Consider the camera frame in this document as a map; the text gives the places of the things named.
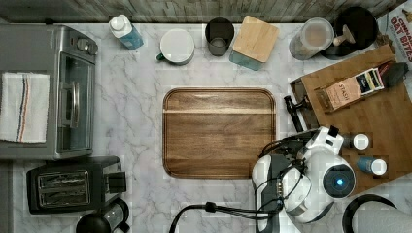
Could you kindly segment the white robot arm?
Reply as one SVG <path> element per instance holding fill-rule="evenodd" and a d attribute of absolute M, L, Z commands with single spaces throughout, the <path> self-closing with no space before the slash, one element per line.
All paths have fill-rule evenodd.
<path fill-rule="evenodd" d="M 355 188 L 355 172 L 339 152 L 339 129 L 321 126 L 266 145 L 252 172 L 256 233 L 294 232 L 296 221 L 321 219 Z"/>

